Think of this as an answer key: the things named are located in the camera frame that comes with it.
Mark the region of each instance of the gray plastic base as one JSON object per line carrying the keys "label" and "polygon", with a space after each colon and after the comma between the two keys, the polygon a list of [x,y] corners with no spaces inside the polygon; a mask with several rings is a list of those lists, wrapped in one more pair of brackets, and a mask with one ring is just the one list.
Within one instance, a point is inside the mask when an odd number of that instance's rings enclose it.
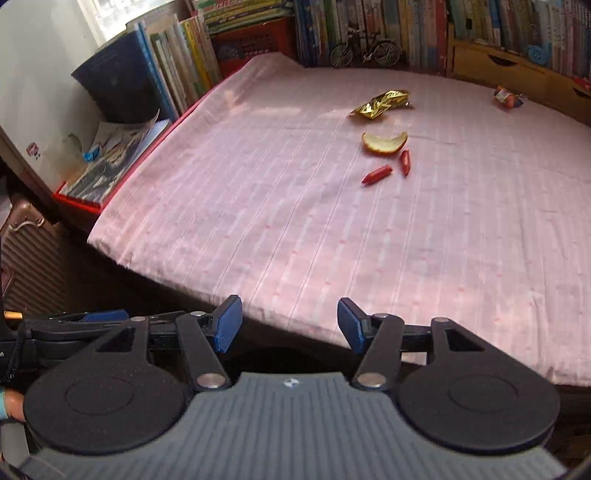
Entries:
{"label": "gray plastic base", "polygon": [[566,471],[541,447],[481,457],[439,447],[386,395],[338,373],[243,374],[229,390],[198,394],[143,447],[105,457],[45,449],[20,468],[33,480],[546,480]]}

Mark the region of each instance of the stack of books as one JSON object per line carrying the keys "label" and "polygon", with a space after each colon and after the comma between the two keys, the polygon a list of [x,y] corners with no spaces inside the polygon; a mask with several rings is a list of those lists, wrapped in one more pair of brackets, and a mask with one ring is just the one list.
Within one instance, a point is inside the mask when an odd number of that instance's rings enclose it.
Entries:
{"label": "stack of books", "polygon": [[157,111],[175,121],[222,80],[207,27],[179,21],[169,4],[129,22],[72,76],[109,122],[125,124]]}
{"label": "stack of books", "polygon": [[295,0],[298,52],[305,66],[328,66],[330,51],[359,31],[362,51],[374,38],[398,43],[416,70],[443,73],[447,10],[444,0]]}
{"label": "stack of books", "polygon": [[587,0],[450,0],[457,38],[527,55],[563,75],[591,75]]}
{"label": "stack of books", "polygon": [[193,0],[211,35],[292,17],[293,0]]}

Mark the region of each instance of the blue wristband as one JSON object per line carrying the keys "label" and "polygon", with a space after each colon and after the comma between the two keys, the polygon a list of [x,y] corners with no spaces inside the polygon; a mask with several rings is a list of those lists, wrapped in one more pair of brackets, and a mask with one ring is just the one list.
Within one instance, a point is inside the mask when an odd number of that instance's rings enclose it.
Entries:
{"label": "blue wristband", "polygon": [[6,413],[6,405],[4,404],[5,393],[6,389],[4,387],[0,387],[0,420],[6,420],[8,418]]}

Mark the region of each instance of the candy wrapper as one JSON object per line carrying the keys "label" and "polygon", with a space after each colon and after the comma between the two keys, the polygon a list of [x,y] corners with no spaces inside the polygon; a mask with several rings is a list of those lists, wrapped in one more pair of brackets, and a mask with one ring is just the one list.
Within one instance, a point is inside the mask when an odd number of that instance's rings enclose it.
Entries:
{"label": "candy wrapper", "polygon": [[413,105],[408,99],[409,96],[410,92],[407,92],[406,90],[389,90],[382,95],[372,98],[369,102],[358,106],[351,113],[358,113],[373,120],[382,115],[382,113],[389,108],[402,106],[412,107]]}
{"label": "candy wrapper", "polygon": [[516,108],[524,104],[527,97],[523,94],[516,95],[503,87],[497,87],[495,90],[495,99],[505,108]]}

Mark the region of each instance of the window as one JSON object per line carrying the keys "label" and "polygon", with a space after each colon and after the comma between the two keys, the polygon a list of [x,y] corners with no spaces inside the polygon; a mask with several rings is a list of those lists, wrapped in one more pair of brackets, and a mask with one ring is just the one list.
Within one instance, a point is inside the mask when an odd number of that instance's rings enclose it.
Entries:
{"label": "window", "polygon": [[99,44],[125,30],[134,18],[171,0],[78,0]]}

